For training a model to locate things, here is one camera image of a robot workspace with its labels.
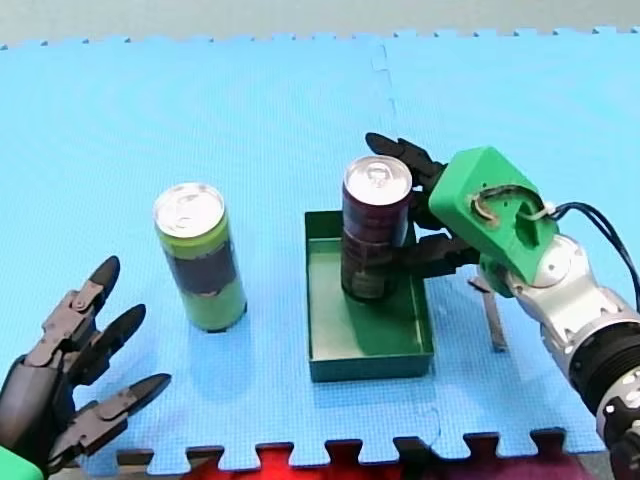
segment green box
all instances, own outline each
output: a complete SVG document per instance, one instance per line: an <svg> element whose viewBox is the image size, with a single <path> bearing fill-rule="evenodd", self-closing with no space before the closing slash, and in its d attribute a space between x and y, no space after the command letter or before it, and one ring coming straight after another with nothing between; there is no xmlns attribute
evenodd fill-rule
<svg viewBox="0 0 640 480"><path fill-rule="evenodd" d="M305 213L311 379L426 374L433 344L424 281L402 277L397 292L375 305L353 300L340 284L341 234L341 211ZM415 243L413 230L408 242Z"/></svg>

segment black robotic finger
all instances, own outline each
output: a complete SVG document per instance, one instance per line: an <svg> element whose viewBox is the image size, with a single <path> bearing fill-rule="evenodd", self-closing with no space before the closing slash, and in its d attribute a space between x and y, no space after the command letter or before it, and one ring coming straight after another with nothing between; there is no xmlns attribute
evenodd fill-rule
<svg viewBox="0 0 640 480"><path fill-rule="evenodd" d="M146 308L136 305L103 331L95 331L89 342L79 351L65 355L64 372L71 385L91 385L109 368L109 359L138 330Z"/></svg>
<svg viewBox="0 0 640 480"><path fill-rule="evenodd" d="M127 428L129 416L152 402L169 385L171 376L152 375L106 400L90 402L71 420L49 454L48 472L54 474L79 455L93 455Z"/></svg>
<svg viewBox="0 0 640 480"><path fill-rule="evenodd" d="M120 276L120 260L115 255L95 269L74 299L73 308L79 311L93 307L97 314L111 295Z"/></svg>
<svg viewBox="0 0 640 480"><path fill-rule="evenodd" d="M378 133L369 132L365 135L365 141L374 153L403 162L411 171L413 186L422 187L422 193L426 196L433 191L446 168L445 164L433 161L425 149L403 138L395 142Z"/></svg>
<svg viewBox="0 0 640 480"><path fill-rule="evenodd" d="M415 245L391 249L388 255L371 259L367 269L435 278L454 274L464 265L476 265L479 259L479 252L460 237L438 233L422 237Z"/></svg>

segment interlocking foam tile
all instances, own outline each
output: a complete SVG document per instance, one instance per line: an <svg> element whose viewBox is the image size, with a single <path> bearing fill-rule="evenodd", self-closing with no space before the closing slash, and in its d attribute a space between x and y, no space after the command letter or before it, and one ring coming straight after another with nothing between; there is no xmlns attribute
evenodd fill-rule
<svg viewBox="0 0 640 480"><path fill-rule="evenodd" d="M338 439L362 440L362 462L393 461L393 438L407 436L460 457L462 435L482 431L501 434L501 453L527 454L529 431L545 427L567 429L573 451L602 448L513 302L501 304L512 352L491 352L481 300L464 284L469 269L429 282L433 375L309 379L303 212L340 208L344 167L368 153L367 131L402 135L444 160L492 143L549 198L602 206L639 253L623 207L640 168L640 70L629 61L639 37L484 33L113 38L0 52L3 371L37 341L66 289L117 254L120 281L99 324L138 302L148 317L77 403L173 375L86 463L91 473L112 473L116 450L143 448L155 452L152 473L184 472L185 449L198 446L224 447L222 468L252 468L255 445L275 442L295 445L293 464L318 465L328 461L324 442ZM249 313L224 334L188 324L153 231L156 196L188 180L218 187L230 211ZM603 282L631 298L604 242L566 223Z"/></svg>

